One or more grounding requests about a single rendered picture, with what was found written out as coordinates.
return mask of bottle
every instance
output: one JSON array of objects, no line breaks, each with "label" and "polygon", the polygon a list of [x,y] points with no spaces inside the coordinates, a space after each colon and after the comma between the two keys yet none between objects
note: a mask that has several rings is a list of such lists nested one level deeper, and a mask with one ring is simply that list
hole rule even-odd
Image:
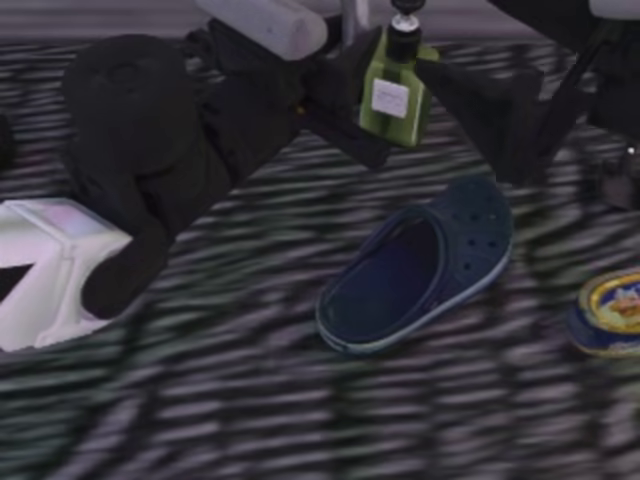
[{"label": "bottle", "polygon": [[393,0],[400,10],[385,33],[365,76],[360,126],[390,143],[416,146],[431,110],[431,93],[415,74],[417,58],[437,61],[437,50],[422,43],[412,14],[424,0]]}]

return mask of blue tin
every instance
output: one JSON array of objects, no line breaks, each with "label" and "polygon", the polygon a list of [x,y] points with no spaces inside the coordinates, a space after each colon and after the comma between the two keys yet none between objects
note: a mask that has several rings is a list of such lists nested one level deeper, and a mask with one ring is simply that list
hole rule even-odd
[{"label": "blue tin", "polygon": [[567,328],[576,346],[587,353],[640,355],[640,270],[613,272],[586,283]]}]

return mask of navy blue shoe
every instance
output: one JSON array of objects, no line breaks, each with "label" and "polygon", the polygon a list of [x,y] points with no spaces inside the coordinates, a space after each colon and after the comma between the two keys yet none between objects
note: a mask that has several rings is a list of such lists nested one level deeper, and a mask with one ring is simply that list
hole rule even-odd
[{"label": "navy blue shoe", "polygon": [[454,181],[389,218],[322,292],[318,327],[333,348],[369,354],[462,304],[509,262],[511,210],[495,183]]}]

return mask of gray rug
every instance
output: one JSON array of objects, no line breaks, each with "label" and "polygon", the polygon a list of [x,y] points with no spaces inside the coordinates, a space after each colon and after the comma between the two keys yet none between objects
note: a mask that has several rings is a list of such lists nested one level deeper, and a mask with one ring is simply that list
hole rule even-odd
[{"label": "gray rug", "polygon": [[[20,142],[0,196],[65,192],[58,85],[77,47],[0,48],[0,109]],[[449,61],[550,87],[548,45],[447,45]],[[436,106],[424,145],[370,173],[305,135],[176,245],[129,321],[0,363],[2,480],[640,478],[633,361],[568,345],[590,277],[638,263],[640,217],[602,205],[594,165],[621,145],[580,127],[549,185],[506,188],[508,271],[393,351],[352,360],[319,340],[318,291],[388,215],[487,166]]]}]

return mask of bottle neck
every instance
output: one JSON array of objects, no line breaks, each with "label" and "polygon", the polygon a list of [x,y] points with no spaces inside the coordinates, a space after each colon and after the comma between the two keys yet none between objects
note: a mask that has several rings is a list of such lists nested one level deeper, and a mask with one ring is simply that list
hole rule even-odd
[{"label": "bottle neck", "polygon": [[387,58],[396,63],[412,63],[422,42],[420,21],[413,15],[396,15],[387,27]]}]

